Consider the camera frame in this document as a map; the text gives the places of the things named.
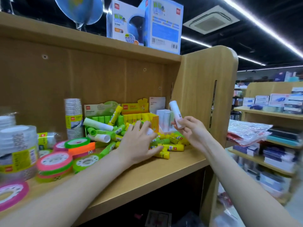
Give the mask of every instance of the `forearm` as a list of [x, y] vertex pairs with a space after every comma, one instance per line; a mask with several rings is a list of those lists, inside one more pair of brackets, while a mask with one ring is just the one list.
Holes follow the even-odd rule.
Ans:
[[130, 167], [127, 161], [121, 159], [120, 151], [112, 151], [49, 193], [5, 217], [0, 226], [71, 226], [93, 199]]
[[212, 138], [206, 143], [207, 159], [246, 227], [301, 226], [216, 140]]

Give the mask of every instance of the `black ceiling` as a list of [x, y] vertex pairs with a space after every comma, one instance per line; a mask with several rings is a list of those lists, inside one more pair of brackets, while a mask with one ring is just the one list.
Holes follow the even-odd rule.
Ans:
[[[111, 0], [105, 0], [107, 9]], [[138, 6], [141, 0], [121, 0]], [[238, 55], [259, 61], [267, 67], [292, 66], [303, 64], [303, 59], [268, 34], [263, 32], [242, 14], [227, 5], [223, 0], [174, 0], [184, 5], [183, 23], [195, 16], [220, 5], [232, 15], [240, 19], [232, 25], [203, 35], [185, 26], [182, 35], [202, 41], [206, 44], [225, 45], [234, 49]], [[299, 50], [303, 51], [303, 0], [234, 0], [256, 17], [274, 29]], [[75, 23], [68, 19], [54, 0], [14, 0], [12, 3], [16, 15], [75, 28]], [[106, 35], [105, 15], [86, 27], [87, 32]], [[181, 54], [205, 49], [204, 46], [182, 40]], [[239, 59], [238, 70], [262, 68], [258, 64]]]

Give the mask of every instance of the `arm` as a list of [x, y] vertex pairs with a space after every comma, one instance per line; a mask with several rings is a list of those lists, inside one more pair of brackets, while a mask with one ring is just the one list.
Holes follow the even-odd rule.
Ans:
[[237, 165], [201, 121], [187, 116], [178, 122], [185, 128], [175, 128], [205, 154], [246, 227], [301, 226], [276, 199]]
[[93, 199], [118, 175], [131, 165], [160, 152], [163, 147], [149, 150], [157, 133], [146, 135], [149, 122], [130, 125], [118, 149], [79, 172], [49, 193], [28, 203], [0, 221], [5, 227], [71, 226]]

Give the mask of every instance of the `wooden shelf panel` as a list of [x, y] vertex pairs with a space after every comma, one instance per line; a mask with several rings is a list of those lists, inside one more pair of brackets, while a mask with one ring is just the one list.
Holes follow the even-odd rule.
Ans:
[[303, 120], [303, 115], [296, 115], [296, 114], [287, 114], [287, 113], [280, 113], [280, 112], [267, 112], [267, 111], [261, 111], [261, 110], [254, 110], [249, 109], [249, 107], [235, 107], [235, 111], [242, 111], [247, 113], [254, 113], [254, 114], [260, 114], [260, 115], [267, 115], [267, 116], [276, 116], [281, 118], [288, 118], [288, 119], [299, 119]]
[[282, 174], [285, 174], [285, 175], [290, 175], [290, 176], [294, 176], [295, 175], [294, 172], [288, 172], [288, 171], [282, 170], [280, 168], [276, 168], [273, 165], [270, 165], [268, 163], [265, 163], [263, 156], [251, 156], [251, 155], [248, 155], [248, 154], [244, 154], [244, 153], [242, 153], [240, 151], [234, 150], [232, 147], [229, 148], [228, 151], [231, 152], [231, 153], [233, 153], [233, 154], [236, 154], [236, 155], [238, 155], [240, 157], [243, 157], [245, 159], [248, 159], [248, 160], [251, 160], [251, 161], [253, 161], [255, 163], [258, 163], [258, 164], [260, 164], [260, 165], [262, 165], [264, 167], [267, 167], [269, 169], [277, 171], [279, 173], [282, 173]]
[[4, 12], [0, 12], [0, 36], [159, 64], [181, 62], [182, 57]]
[[[180, 179], [209, 165], [205, 156], [198, 150], [188, 148], [184, 152], [170, 152], [170, 159], [152, 157], [126, 170], [116, 178], [90, 206], [82, 213], [74, 225], [80, 225], [110, 210], [126, 204], [138, 197]], [[73, 175], [52, 183], [37, 183], [28, 180], [28, 195], [15, 206], [0, 212], [0, 219], [9, 212], [38, 198], [47, 191], [62, 184]]]
[[277, 145], [280, 145], [280, 146], [285, 146], [285, 147], [293, 148], [293, 149], [302, 149], [302, 147], [303, 147], [303, 146], [292, 146], [292, 145], [288, 145], [286, 143], [280, 143], [280, 142], [273, 141], [273, 140], [266, 140], [266, 142], [277, 144]]

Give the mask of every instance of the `hand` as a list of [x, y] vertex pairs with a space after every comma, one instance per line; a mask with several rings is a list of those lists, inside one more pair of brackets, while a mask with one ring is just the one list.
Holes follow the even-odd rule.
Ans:
[[137, 121], [134, 126], [131, 124], [128, 127], [118, 148], [121, 151], [123, 158], [131, 165], [149, 159], [163, 149], [163, 146], [158, 146], [149, 150], [149, 144], [158, 136], [158, 134], [146, 134], [148, 127], [150, 126], [149, 121], [145, 121], [141, 129], [140, 124], [141, 122]]
[[178, 123], [184, 125], [183, 129], [178, 129], [176, 121], [172, 122], [174, 127], [190, 142], [192, 146], [205, 153], [207, 151], [206, 144], [214, 138], [207, 131], [204, 124], [192, 117], [186, 116], [183, 119], [178, 120]]

